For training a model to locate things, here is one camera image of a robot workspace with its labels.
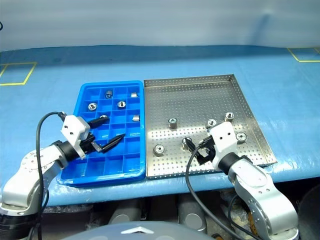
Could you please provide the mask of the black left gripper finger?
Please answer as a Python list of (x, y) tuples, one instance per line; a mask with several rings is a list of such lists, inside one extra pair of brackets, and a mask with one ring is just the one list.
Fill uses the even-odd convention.
[(125, 137), (125, 133), (123, 134), (119, 134), (115, 137), (113, 137), (106, 145), (104, 145), (101, 148), (101, 153), (106, 153), (109, 150), (111, 150), (112, 148), (114, 148), (116, 145), (118, 145), (120, 143), (120, 141)]
[(87, 124), (91, 129), (96, 129), (101, 125), (105, 124), (108, 120), (109, 120), (108, 117), (99, 117), (99, 118), (88, 121)]

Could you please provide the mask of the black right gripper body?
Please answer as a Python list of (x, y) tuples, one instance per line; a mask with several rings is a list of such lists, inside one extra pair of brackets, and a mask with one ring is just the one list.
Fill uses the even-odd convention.
[(215, 142), (212, 136), (208, 136), (204, 138), (198, 145), (200, 149), (205, 149), (206, 155), (208, 156), (207, 162), (212, 162), (215, 157), (214, 145), (215, 145)]

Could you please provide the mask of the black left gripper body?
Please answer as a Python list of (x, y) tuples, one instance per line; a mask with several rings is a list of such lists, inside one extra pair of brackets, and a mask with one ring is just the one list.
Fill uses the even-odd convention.
[(102, 151), (102, 147), (95, 142), (95, 136), (93, 134), (88, 134), (85, 140), (80, 141), (80, 148), (85, 154), (90, 154), (92, 152), (100, 153)]

